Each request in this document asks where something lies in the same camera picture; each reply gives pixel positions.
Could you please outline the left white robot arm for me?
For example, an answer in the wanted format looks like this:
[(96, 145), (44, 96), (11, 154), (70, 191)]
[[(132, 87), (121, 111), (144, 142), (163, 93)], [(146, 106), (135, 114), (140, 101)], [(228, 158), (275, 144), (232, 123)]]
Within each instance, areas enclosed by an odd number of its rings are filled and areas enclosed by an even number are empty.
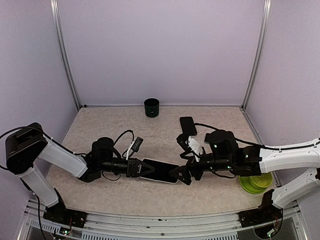
[(6, 137), (6, 167), (50, 209), (50, 214), (63, 223), (70, 218), (59, 192), (49, 185), (35, 164), (37, 159), (48, 162), (82, 182), (90, 183), (103, 172), (125, 175), (127, 178), (142, 177), (153, 173), (155, 168), (137, 158), (123, 158), (109, 137), (101, 137), (91, 145), (86, 154), (75, 153), (46, 134), (42, 126), (34, 122), (28, 126), (11, 129), (1, 135)]

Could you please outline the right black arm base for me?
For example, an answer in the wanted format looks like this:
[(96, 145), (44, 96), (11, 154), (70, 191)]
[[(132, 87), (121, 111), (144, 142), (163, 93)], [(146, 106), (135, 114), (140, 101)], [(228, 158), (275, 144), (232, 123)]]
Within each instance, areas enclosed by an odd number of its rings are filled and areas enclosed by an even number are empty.
[(273, 205), (272, 194), (274, 191), (274, 189), (271, 189), (265, 192), (261, 204), (257, 208), (238, 213), (242, 228), (272, 222), (276, 218), (281, 219), (283, 217), (283, 210)]

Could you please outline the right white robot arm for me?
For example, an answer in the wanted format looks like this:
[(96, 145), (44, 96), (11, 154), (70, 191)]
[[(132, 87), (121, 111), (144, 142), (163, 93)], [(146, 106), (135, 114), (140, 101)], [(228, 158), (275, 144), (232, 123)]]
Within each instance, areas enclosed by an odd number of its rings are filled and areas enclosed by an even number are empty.
[(204, 141), (209, 144), (210, 153), (206, 153), (190, 136), (181, 134), (177, 137), (178, 144), (185, 150), (180, 156), (187, 159), (187, 163), (169, 171), (170, 176), (190, 185), (191, 178), (199, 181), (204, 172), (217, 175), (228, 171), (234, 176), (252, 177), (278, 170), (307, 168), (307, 171), (289, 183), (264, 193), (261, 205), (255, 212), (260, 222), (268, 221), (275, 214), (275, 208), (284, 208), (320, 185), (318, 138), (283, 146), (247, 142), (246, 147), (239, 147), (231, 131), (219, 129), (207, 133)]

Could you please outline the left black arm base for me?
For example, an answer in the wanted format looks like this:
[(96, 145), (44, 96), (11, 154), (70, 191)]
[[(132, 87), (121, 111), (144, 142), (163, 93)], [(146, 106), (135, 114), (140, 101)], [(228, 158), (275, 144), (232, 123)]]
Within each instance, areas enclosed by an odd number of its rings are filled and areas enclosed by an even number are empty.
[(66, 208), (61, 195), (55, 188), (54, 190), (58, 196), (58, 203), (51, 207), (46, 206), (43, 218), (62, 225), (83, 229), (88, 214), (84, 211)]

